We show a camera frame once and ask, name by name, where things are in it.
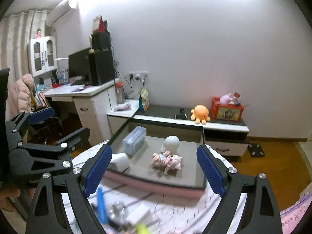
drawer handle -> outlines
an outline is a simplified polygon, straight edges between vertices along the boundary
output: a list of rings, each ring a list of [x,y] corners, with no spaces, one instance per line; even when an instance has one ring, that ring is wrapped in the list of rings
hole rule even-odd
[[[226,152],[226,151],[230,151],[229,149],[219,149],[219,148],[216,148],[217,151],[221,151],[221,152]]]

glass cabinet door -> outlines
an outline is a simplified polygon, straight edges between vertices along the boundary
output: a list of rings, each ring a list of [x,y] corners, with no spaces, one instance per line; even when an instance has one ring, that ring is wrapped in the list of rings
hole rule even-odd
[[[33,76],[38,76],[46,72],[44,62],[43,38],[30,40],[30,69]]]
[[[40,42],[34,43],[34,62],[35,71],[38,72],[42,70],[41,59],[43,58],[43,50],[41,50]]]
[[[57,69],[57,62],[55,49],[55,38],[52,36],[44,37],[44,60],[46,64],[46,71]]]

tissue box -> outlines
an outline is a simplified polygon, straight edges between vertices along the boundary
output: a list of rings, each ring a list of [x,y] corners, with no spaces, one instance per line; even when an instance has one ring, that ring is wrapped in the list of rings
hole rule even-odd
[[[218,104],[220,98],[214,97],[211,105],[211,115],[213,119],[224,119],[232,121],[240,121],[244,108],[240,104],[235,105],[220,105]]]
[[[122,140],[124,152],[130,156],[134,156],[134,154],[144,144],[145,136],[146,128],[137,126],[135,129],[133,129],[132,132],[128,134],[125,139]]]

power outlet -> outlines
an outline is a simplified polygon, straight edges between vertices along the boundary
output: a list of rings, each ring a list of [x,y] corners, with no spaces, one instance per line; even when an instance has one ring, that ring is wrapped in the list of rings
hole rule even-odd
[[[130,71],[129,72],[130,78],[132,77],[134,80],[137,78],[138,75],[139,75],[139,79],[145,79],[148,77],[149,72],[148,71]]]

person's hand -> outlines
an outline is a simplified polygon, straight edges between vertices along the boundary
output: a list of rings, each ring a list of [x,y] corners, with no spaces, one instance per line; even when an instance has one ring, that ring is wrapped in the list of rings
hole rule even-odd
[[[35,194],[36,189],[29,189],[28,196],[32,198]],[[7,211],[13,212],[15,208],[10,203],[8,197],[17,198],[21,195],[21,191],[17,188],[6,188],[0,192],[0,208],[5,209]]]

